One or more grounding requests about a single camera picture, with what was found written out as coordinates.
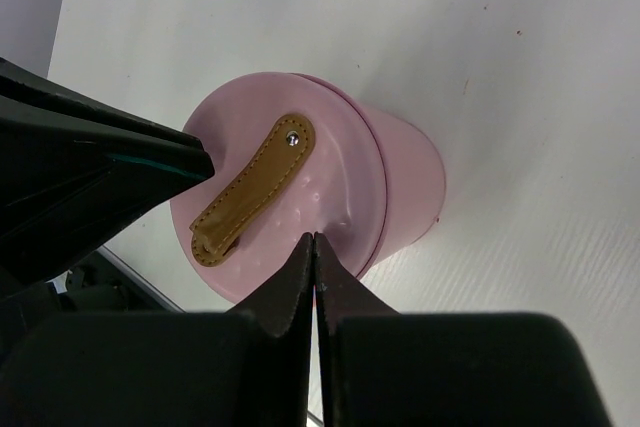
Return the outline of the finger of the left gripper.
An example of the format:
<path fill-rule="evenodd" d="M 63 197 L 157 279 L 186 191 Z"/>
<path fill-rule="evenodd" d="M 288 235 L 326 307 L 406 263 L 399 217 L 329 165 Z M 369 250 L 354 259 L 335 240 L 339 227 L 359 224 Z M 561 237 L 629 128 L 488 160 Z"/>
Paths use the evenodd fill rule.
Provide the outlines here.
<path fill-rule="evenodd" d="M 1 266 L 54 277 L 211 178 L 201 142 L 1 62 Z"/>

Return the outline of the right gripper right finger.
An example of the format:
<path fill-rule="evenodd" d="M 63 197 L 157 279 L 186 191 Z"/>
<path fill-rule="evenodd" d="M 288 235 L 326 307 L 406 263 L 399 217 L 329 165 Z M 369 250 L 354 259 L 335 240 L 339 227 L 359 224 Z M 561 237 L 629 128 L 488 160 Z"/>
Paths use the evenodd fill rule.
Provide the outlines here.
<path fill-rule="evenodd" d="M 314 237 L 328 426 L 607 426 L 571 332 L 531 312 L 401 314 Z"/>

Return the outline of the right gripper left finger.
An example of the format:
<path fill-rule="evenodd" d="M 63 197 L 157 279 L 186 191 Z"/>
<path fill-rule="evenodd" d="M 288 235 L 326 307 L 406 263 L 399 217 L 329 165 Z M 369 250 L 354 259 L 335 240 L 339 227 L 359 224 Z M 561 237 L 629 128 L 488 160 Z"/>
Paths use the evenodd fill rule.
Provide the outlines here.
<path fill-rule="evenodd" d="M 314 239 L 225 313 L 67 313 L 1 369 L 5 426 L 302 426 Z"/>

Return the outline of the pink cylindrical lunch box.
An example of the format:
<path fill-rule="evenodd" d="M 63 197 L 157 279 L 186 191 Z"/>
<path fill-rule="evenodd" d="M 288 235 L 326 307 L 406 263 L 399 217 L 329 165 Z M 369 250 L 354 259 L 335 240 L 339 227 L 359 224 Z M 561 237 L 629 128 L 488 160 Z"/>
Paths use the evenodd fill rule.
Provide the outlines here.
<path fill-rule="evenodd" d="M 339 260 L 356 278 L 419 240 L 438 220 L 446 191 L 441 156 L 418 128 L 362 104 L 338 87 L 305 76 L 324 94 L 319 165 L 303 177 L 316 231 L 325 234 Z"/>

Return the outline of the pink lunch box lid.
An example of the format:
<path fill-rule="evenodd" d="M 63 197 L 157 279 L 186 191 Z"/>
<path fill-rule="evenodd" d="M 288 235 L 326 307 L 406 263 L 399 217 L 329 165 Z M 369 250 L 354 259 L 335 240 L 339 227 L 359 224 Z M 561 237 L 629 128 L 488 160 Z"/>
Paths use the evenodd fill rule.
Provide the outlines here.
<path fill-rule="evenodd" d="M 188 261 L 223 298 L 247 297 L 306 233 L 325 235 L 353 274 L 373 264 L 386 181 L 352 102 L 300 74 L 255 73 L 212 92 L 184 130 L 214 174 L 171 201 L 172 220 Z"/>

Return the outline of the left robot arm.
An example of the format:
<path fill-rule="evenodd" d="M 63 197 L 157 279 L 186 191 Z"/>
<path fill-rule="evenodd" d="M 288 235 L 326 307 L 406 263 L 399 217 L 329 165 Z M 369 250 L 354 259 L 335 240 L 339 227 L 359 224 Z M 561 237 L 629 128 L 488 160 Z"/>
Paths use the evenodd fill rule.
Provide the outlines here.
<path fill-rule="evenodd" d="M 1 304 L 155 309 L 101 248 L 210 179 L 194 136 L 1 64 Z"/>

